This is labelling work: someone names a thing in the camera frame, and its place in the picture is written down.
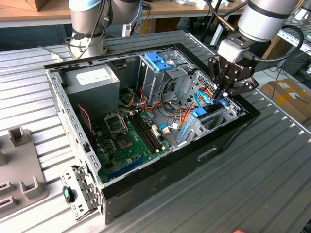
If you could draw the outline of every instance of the motherboard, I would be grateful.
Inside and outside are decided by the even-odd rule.
[[[96,154],[102,165],[98,174],[103,182],[172,149],[161,134],[155,133],[153,126],[148,113],[142,111],[126,116],[112,113],[94,127],[97,134]]]

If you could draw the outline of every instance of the blue pci slot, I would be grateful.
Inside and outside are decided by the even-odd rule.
[[[108,175],[108,179],[112,179],[114,177],[118,177],[134,168],[136,168],[137,166],[139,166],[141,164],[141,161],[144,159],[144,157],[138,159],[135,162],[132,162],[131,164],[125,166],[124,168],[121,168],[117,171],[112,172],[111,174]]]

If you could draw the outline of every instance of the yellow wire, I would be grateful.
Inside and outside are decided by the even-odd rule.
[[[133,95],[132,95],[131,102],[130,102],[128,105],[126,105],[126,106],[125,106],[126,108],[128,108],[128,107],[131,107],[131,106],[132,106],[132,104],[134,103],[134,96],[135,96],[135,93],[133,93]]]

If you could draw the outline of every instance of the cardboard box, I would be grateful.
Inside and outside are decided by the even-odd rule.
[[[0,5],[39,11],[48,0],[0,0]]]
[[[262,92],[269,98],[272,97],[274,84],[275,82],[272,81],[261,88]],[[311,95],[303,90],[295,81],[291,79],[277,81],[272,100],[304,126],[311,125]]]

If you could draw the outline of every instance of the side panel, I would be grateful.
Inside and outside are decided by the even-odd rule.
[[[199,139],[198,141],[200,142],[197,143],[196,150],[191,150],[193,147],[190,149],[188,148],[188,150],[185,148],[185,150],[182,150],[182,153],[185,154],[180,154],[181,159],[175,163],[165,161],[169,160],[169,157],[172,156],[172,154],[161,159],[160,161],[157,161],[155,166],[153,166],[154,170],[166,162],[169,166],[160,169],[158,172],[150,176],[145,176],[143,169],[130,174],[129,177],[126,178],[130,178],[131,180],[139,179],[142,176],[146,178],[116,195],[110,196],[113,192],[111,187],[104,188],[102,192],[104,196],[108,197],[106,199],[106,224],[143,203],[164,188],[186,177],[190,173],[194,172],[198,167],[210,161],[213,157],[230,146],[234,139],[243,131],[243,129],[252,124],[255,119],[256,118],[249,119],[249,121],[245,124],[227,131],[227,133],[222,134],[220,137],[215,137],[212,141],[209,140],[207,136]]]

